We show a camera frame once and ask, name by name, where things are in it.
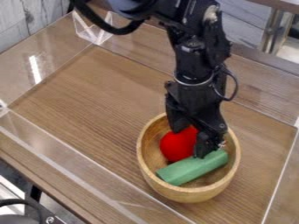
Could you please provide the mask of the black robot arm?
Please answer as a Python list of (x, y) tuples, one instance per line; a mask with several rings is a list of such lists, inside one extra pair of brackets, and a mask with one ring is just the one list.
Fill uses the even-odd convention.
[(114, 27), (85, 0), (70, 0), (84, 17), (105, 32), (126, 35), (154, 18), (165, 29), (174, 54), (173, 80), (165, 88), (165, 114), (174, 133), (198, 130), (192, 155), (204, 158), (224, 140), (228, 127), (220, 114), (225, 96), (225, 60), (230, 42), (225, 37), (217, 0), (106, 0), (112, 11), (129, 20)]

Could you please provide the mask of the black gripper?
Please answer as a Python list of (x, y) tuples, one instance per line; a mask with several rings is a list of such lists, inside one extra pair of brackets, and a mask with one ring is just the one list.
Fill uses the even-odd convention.
[(220, 147), (228, 127), (220, 113), (226, 79), (213, 78), (200, 85), (182, 85), (177, 80), (166, 81), (165, 114), (173, 133), (190, 125), (200, 130), (196, 134), (192, 155), (204, 158)]

